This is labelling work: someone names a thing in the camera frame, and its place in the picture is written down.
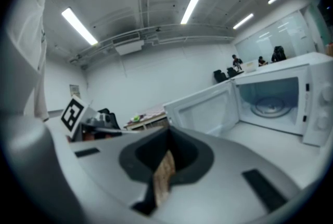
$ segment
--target microwave door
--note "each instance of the microwave door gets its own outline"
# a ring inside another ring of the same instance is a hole
[[[238,121],[234,85],[225,81],[187,97],[164,104],[173,126],[219,136]]]

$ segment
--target microwave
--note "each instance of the microwave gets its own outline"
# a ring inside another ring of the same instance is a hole
[[[207,135],[245,122],[323,146],[333,126],[333,58],[309,53],[272,63],[163,106],[171,125]]]

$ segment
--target poster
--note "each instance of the poster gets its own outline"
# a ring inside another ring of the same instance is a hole
[[[81,98],[80,89],[79,89],[78,85],[69,85],[69,89],[70,89],[70,92],[71,92],[71,97],[73,95],[76,95],[78,98]]]

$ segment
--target table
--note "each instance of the table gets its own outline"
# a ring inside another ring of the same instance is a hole
[[[168,118],[165,113],[160,115],[143,119],[139,122],[130,123],[124,126],[127,130],[147,130],[156,126],[168,126]]]
[[[147,109],[139,115],[144,115],[144,117],[139,122],[126,124],[124,128],[127,130],[147,130],[157,126],[169,126],[163,104]]]

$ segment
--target person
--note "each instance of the person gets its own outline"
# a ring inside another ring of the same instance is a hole
[[[285,51],[283,49],[283,47],[281,46],[276,46],[274,47],[274,52],[272,55],[272,62],[278,62],[278,61],[282,61],[282,60],[286,60],[287,57],[285,55]]]
[[[243,61],[241,59],[238,59],[235,54],[233,54],[233,66],[241,69],[241,64],[243,64]]]
[[[45,0],[15,0],[11,16],[6,20],[5,34],[25,60],[38,71],[24,114],[47,121],[49,116],[44,95],[46,39],[43,29]]]
[[[264,65],[268,64],[268,62],[263,60],[262,56],[259,57],[258,62],[259,62],[259,66],[264,66]]]

